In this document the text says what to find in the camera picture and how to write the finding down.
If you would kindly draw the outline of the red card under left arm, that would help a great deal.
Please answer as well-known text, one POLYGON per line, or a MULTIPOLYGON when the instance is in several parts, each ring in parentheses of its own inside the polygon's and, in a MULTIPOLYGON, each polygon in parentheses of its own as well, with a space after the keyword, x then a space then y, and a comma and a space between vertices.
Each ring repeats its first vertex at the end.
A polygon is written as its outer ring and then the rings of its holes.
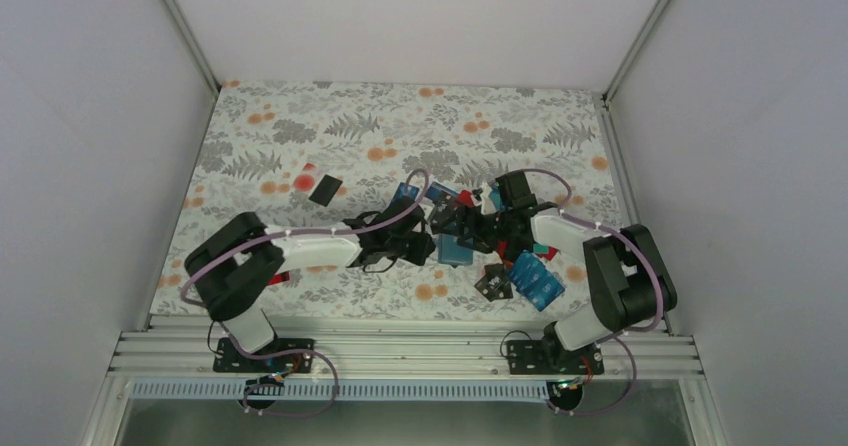
POLYGON ((268 282, 269 286, 277 285, 280 283, 284 283, 290 280, 290 274, 288 272, 277 273, 271 277, 268 282))

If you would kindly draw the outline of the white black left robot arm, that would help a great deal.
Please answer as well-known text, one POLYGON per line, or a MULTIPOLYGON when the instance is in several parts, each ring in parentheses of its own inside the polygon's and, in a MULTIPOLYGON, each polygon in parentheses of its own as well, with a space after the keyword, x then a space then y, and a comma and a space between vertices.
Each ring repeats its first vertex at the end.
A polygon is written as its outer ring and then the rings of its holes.
POLYGON ((196 247, 184 267, 210 319, 238 344, 239 358, 263 371, 276 362, 279 346, 258 298, 274 277, 326 266, 370 271, 383 260, 422 266, 435 249, 424 209, 403 197, 382 212, 324 228, 275 226, 244 212, 196 247))

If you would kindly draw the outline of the teal leather card holder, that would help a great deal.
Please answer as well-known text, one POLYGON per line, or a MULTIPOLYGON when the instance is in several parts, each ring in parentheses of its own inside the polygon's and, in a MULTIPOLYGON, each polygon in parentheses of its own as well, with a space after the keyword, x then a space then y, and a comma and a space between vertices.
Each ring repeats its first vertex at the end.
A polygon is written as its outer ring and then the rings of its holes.
POLYGON ((451 267, 473 263, 473 251, 458 244, 455 236, 440 234, 437 241, 438 262, 451 267))

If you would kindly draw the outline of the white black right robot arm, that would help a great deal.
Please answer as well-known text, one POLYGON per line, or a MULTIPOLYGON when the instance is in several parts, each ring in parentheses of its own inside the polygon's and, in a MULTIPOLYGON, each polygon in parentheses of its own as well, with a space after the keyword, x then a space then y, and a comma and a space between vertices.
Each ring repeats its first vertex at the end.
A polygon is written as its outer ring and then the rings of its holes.
POLYGON ((580 349, 611 339, 627 329, 649 331, 677 304, 676 291, 650 231, 641 224, 613 229, 567 214, 539 200, 523 170, 512 171, 474 192, 436 202, 429 221, 435 233, 459 245, 495 253, 512 289, 542 311, 564 286, 540 256, 582 261, 589 304, 550 323, 541 357, 555 373, 580 359, 580 349))

